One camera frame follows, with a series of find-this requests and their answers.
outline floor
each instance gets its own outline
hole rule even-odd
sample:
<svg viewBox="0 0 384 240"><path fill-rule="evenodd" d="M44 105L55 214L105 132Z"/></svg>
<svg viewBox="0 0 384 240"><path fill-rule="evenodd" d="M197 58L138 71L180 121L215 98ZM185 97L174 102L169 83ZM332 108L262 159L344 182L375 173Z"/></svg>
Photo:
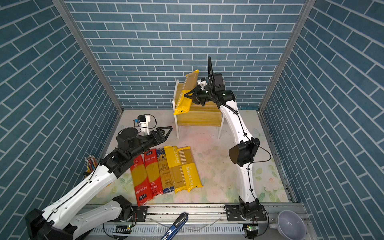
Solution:
<svg viewBox="0 0 384 240"><path fill-rule="evenodd" d="M108 147L108 153L117 146L117 133L123 128L132 126L132 121L138 115L145 113L150 113L156 117L157 126L173 127L167 141L156 146L156 148L163 146L191 146L201 183L204 186L203 188L195 188L191 192L181 191L177 194L171 192L158 195L148 203L238 202L240 192L238 173L228 155L228 150L235 144L226 121L224 121L220 139L217 139L218 127L195 126L182 126L180 139L177 139L172 110L125 110ZM260 145L269 150L257 112L255 110L240 110L240 114L253 136L259 138ZM255 161L262 161L268 158L267 152L258 149ZM255 190L260 202L287 202L288 198L274 160L254 163L252 165ZM129 170L99 192L89 204L104 204L119 195L124 196L132 203L136 203Z"/></svg>

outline blue brick wallpaper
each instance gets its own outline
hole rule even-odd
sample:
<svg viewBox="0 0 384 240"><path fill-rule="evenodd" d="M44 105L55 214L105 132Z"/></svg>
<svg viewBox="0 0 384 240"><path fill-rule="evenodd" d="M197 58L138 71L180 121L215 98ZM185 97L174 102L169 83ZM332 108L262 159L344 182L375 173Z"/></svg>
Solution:
<svg viewBox="0 0 384 240"><path fill-rule="evenodd" d="M317 0L265 109L322 239L384 239L384 2Z"/></svg>
<svg viewBox="0 0 384 240"><path fill-rule="evenodd" d="M125 108L170 108L207 55L238 105L257 108L304 0L66 0Z"/></svg>
<svg viewBox="0 0 384 240"><path fill-rule="evenodd" d="M82 178L117 111L51 0L0 1L0 239Z"/></svg>

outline spaghetti package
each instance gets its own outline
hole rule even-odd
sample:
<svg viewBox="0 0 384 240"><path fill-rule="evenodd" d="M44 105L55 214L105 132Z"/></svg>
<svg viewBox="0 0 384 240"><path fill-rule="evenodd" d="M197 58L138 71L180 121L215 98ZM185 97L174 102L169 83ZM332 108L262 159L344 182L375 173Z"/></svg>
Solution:
<svg viewBox="0 0 384 240"><path fill-rule="evenodd" d="M183 85L183 90L194 89L197 86L197 78L199 77L199 70L195 70L191 73L188 73L185 76L185 82Z"/></svg>
<svg viewBox="0 0 384 240"><path fill-rule="evenodd" d="M187 184L185 183L184 174L181 168L180 157L177 153L177 147L165 146L164 151L166 153L169 172L173 181L175 193L187 189Z"/></svg>
<svg viewBox="0 0 384 240"><path fill-rule="evenodd" d="M182 113L189 112L189 109L192 105L192 99L184 97L184 94L189 92L190 90L181 90L179 100L177 101L175 112L173 115L179 115Z"/></svg>
<svg viewBox="0 0 384 240"><path fill-rule="evenodd" d="M163 187L163 193L166 194L169 192L173 192L175 188L173 187L172 178L170 176L166 153L164 152L164 149L157 149L156 153L157 153L157 162L159 164L159 171L160 171L161 185Z"/></svg>
<svg viewBox="0 0 384 240"><path fill-rule="evenodd" d="M190 192L195 187L203 187L197 173L196 164L193 161L191 147L182 147L177 149L181 160L181 169L187 184L187 191Z"/></svg>
<svg viewBox="0 0 384 240"><path fill-rule="evenodd" d="M137 205L140 207L141 205L144 205L148 200L153 198L151 185L149 183L147 171L145 169L141 155L135 158L134 163L130 169L133 186L135 188Z"/></svg>
<svg viewBox="0 0 384 240"><path fill-rule="evenodd" d="M149 183L151 184L152 196L163 194L156 149L151 149L144 153L144 165L147 170Z"/></svg>

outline wooden shelf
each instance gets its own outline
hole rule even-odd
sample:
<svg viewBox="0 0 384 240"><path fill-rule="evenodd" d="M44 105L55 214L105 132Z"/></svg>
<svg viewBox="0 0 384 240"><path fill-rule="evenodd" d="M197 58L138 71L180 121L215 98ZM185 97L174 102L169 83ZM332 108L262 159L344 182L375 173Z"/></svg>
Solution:
<svg viewBox="0 0 384 240"><path fill-rule="evenodd" d="M178 83L175 95L175 104L179 100L184 83ZM192 103L189 112L176 115L179 126L206 126L220 127L222 116L220 109L214 102L207 102L204 107Z"/></svg>

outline metal rail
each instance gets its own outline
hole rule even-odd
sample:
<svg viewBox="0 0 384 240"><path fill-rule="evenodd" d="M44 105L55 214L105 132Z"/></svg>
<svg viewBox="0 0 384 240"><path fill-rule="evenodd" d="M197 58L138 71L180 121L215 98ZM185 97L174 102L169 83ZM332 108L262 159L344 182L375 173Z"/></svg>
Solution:
<svg viewBox="0 0 384 240"><path fill-rule="evenodd" d="M122 116L122 112L118 114L118 117L116 118L115 123L113 124L112 129L108 134L107 141L104 143L104 147L101 150L98 161L106 156L109 144L111 143L113 135L115 134L115 131L119 126L121 116Z"/></svg>
<svg viewBox="0 0 384 240"><path fill-rule="evenodd" d="M279 202L279 203L262 203L264 208L269 216L269 223L275 222L278 214L283 210L291 210L297 213L304 222L309 222L308 214L305 211L304 205L302 203L290 203L290 202ZM228 222L227 213L224 210L224 206L227 203L218 203L218 204L146 204L148 206L147 216L145 222L138 222L139 225L154 224L160 222L161 224L172 224L175 219L182 212L187 212L189 219L187 224L223 224L223 223L233 223L233 224L243 224L250 223L251 221L236 221ZM101 205L85 205L82 209L83 212L99 207Z"/></svg>
<svg viewBox="0 0 384 240"><path fill-rule="evenodd" d="M92 69L95 71L101 84L104 86L109 97L111 98L113 104L116 106L119 112L122 113L123 108L120 104L120 101L118 100L113 89L111 88L111 85L109 84L107 78L105 77L99 63L96 61L95 56L93 55L91 49L89 48L87 42L85 41L84 36L82 35L79 29L79 26L76 24L64 0L52 0L52 2L55 5L58 12L60 13L61 17L63 18L65 24L71 31L80 49L83 51L85 57L88 59L89 64L91 65Z"/></svg>
<svg viewBox="0 0 384 240"><path fill-rule="evenodd" d="M276 168L277 168L277 171L279 172L281 181L283 182L284 187L286 187L288 189L289 195L291 196L291 201L297 202L297 197L295 196L295 192L293 191L292 185L289 182L288 176L285 172L283 163L281 162L280 155L277 151L276 145L273 141L273 138L271 136L269 128L266 124L264 114L258 112L258 116L259 116L259 120L260 120L260 123L261 123L262 128L263 128L264 134L265 134L265 138L268 141L269 148L271 149L273 159L275 160Z"/></svg>
<svg viewBox="0 0 384 240"><path fill-rule="evenodd" d="M303 29L304 23L307 20L315 1L316 0L306 0L306 2L303 5L303 8L300 12L300 16L297 19L295 26L293 27L291 36L288 40L288 43L284 49L283 54L281 55L281 59L279 61L279 64L277 65L277 67L275 69L275 72L272 76L271 82L269 83L269 85L265 91L262 102L260 103L260 106L259 106L260 112L264 111L266 104L267 104L269 98L271 97L272 91L275 88L277 81L279 80L281 72L283 71L283 68L285 67L285 64L287 63L288 57L291 54L293 47L295 46L296 40L299 38L299 34L300 34L301 30Z"/></svg>

